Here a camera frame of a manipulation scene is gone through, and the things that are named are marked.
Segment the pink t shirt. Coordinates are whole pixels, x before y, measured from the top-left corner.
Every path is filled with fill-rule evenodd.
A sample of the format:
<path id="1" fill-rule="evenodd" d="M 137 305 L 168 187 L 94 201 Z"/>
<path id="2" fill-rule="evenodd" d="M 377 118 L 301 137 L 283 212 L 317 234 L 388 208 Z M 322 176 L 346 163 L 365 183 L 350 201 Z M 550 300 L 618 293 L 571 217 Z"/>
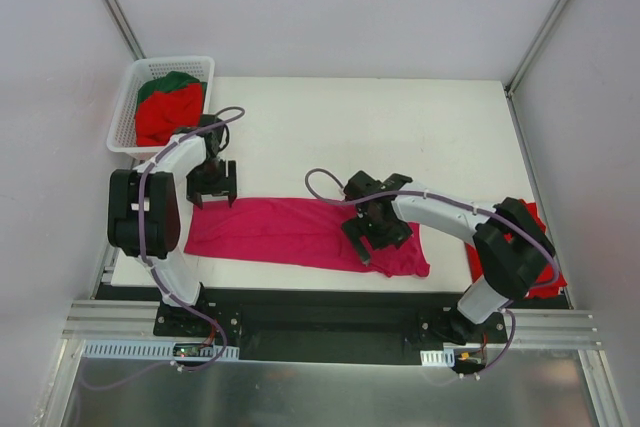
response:
<path id="1" fill-rule="evenodd" d="M 401 247 L 374 251 L 365 264 L 341 229 L 354 215 L 352 207 L 304 198 L 242 198 L 232 205 L 207 202 L 193 209 L 184 251 L 200 257 L 386 277 L 429 276 L 417 224 L 411 225 L 412 236 Z"/>

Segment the white perforated plastic basket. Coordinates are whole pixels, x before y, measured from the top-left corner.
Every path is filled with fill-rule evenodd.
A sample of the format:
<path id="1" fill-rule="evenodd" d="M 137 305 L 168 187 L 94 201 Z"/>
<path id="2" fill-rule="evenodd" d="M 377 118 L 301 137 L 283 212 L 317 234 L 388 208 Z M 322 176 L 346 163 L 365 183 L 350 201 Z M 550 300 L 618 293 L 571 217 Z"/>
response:
<path id="1" fill-rule="evenodd" d="M 213 58 L 187 55 L 136 60 L 125 71 L 115 104 L 106 140 L 106 146 L 111 152 L 127 154 L 136 160 L 145 161 L 161 150 L 160 146 L 137 145 L 135 132 L 137 93 L 146 82 L 163 77 L 171 71 L 184 72 L 207 84 L 202 113 L 209 113 L 215 71 Z"/>

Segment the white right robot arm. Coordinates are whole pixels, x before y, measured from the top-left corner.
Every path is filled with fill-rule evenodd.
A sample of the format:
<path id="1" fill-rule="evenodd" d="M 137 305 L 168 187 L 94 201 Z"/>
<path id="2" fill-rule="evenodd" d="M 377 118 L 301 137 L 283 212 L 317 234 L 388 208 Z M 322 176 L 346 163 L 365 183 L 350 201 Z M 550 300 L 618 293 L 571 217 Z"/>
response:
<path id="1" fill-rule="evenodd" d="M 349 179 L 343 193 L 356 216 L 343 223 L 342 230 L 365 264 L 373 250 L 405 244 L 414 224 L 474 247 L 482 274 L 449 318 L 450 332 L 460 341 L 476 339 L 491 314 L 524 298 L 546 266 L 558 274 L 553 245 L 526 205 L 515 198 L 478 204 L 429 190 L 405 175 L 379 181 L 363 171 Z"/>

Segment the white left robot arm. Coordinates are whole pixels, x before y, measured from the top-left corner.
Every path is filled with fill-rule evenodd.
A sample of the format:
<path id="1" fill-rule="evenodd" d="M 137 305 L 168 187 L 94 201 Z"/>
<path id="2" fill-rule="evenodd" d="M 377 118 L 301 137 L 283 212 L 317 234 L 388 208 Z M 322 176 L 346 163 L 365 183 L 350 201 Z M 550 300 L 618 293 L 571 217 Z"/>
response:
<path id="1" fill-rule="evenodd" d="M 117 169 L 109 180 L 109 243 L 147 270 L 166 305 L 181 307 L 177 324 L 192 336 L 210 328 L 212 313 L 198 303 L 201 283 L 179 248 L 181 212 L 203 208 L 207 197 L 229 205 L 237 199 L 237 163 L 220 153 L 229 124 L 244 114 L 239 106 L 205 114 L 196 126 L 178 128 L 149 160 Z"/>

